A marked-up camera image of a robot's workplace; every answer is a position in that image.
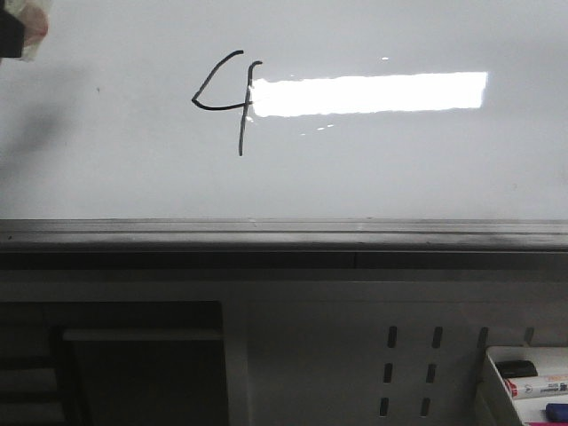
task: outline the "metal ledge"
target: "metal ledge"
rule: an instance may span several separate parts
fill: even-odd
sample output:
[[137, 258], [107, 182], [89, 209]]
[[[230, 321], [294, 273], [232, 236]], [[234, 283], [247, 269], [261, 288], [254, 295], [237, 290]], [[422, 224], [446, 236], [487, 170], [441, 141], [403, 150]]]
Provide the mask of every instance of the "metal ledge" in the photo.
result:
[[568, 221], [0, 220], [0, 252], [567, 249]]

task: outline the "black marker writing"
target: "black marker writing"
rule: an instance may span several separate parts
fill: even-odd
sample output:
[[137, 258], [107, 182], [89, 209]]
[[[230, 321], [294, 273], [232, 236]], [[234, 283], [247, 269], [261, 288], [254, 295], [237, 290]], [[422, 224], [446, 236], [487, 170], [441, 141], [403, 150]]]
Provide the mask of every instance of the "black marker writing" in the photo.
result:
[[244, 53], [244, 51], [234, 51], [233, 53], [227, 55], [226, 57], [224, 57], [221, 61], [219, 61], [219, 63], [217, 63], [215, 65], [215, 67], [211, 70], [211, 72], [209, 73], [209, 75], [207, 76], [207, 78], [205, 79], [205, 82], [203, 82], [203, 84], [201, 85], [200, 89], [193, 95], [192, 98], [192, 102], [201, 109], [204, 109], [206, 111], [228, 111], [231, 109], [238, 109], [238, 108], [242, 108], [242, 117], [241, 117], [241, 132], [239, 134], [239, 155], [243, 156], [243, 151], [244, 151], [244, 141], [245, 141], [245, 129], [247, 127], [247, 117], [249, 115], [249, 107], [252, 105], [252, 102], [250, 101], [250, 96], [251, 96], [251, 86], [252, 86], [252, 82], [253, 82], [253, 72], [255, 67], [257, 67], [258, 65], [262, 65], [262, 61], [257, 60], [255, 62], [253, 62], [250, 67], [248, 67], [248, 74], [247, 74], [247, 93], [245, 95], [245, 101], [241, 104], [233, 104], [233, 105], [228, 105], [228, 106], [207, 106], [207, 105], [203, 105], [200, 101], [199, 101], [199, 97], [201, 96], [201, 94], [203, 93], [203, 91], [207, 88], [207, 86], [209, 85], [209, 83], [211, 82], [211, 79], [215, 76], [215, 74], [217, 73], [217, 71], [229, 60], [231, 60], [232, 58], [234, 58], [237, 55], [242, 55]]

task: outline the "white plastic container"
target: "white plastic container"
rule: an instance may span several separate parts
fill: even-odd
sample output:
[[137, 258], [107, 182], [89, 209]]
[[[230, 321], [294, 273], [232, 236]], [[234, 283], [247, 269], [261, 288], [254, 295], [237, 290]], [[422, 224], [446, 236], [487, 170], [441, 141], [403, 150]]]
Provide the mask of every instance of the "white plastic container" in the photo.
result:
[[525, 426], [546, 422], [548, 403], [568, 404], [568, 395], [513, 399], [495, 366], [496, 362], [528, 359], [539, 375], [568, 372], [568, 348], [525, 348], [494, 346], [487, 349], [482, 383], [477, 387], [476, 412], [480, 426]]

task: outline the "marker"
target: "marker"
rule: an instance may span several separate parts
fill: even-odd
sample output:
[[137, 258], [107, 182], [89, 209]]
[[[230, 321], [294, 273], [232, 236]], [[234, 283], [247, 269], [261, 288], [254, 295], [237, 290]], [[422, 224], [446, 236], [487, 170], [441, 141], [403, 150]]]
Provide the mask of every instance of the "marker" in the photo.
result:
[[513, 399], [554, 397], [568, 394], [568, 375], [541, 375], [505, 380]]

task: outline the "blue marker cap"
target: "blue marker cap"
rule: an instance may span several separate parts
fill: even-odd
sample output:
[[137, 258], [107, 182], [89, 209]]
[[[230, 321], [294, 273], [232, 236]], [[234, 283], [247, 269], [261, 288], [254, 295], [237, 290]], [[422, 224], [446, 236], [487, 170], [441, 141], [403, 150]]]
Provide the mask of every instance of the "blue marker cap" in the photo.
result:
[[568, 422], [568, 404], [547, 404], [547, 417], [551, 422]]

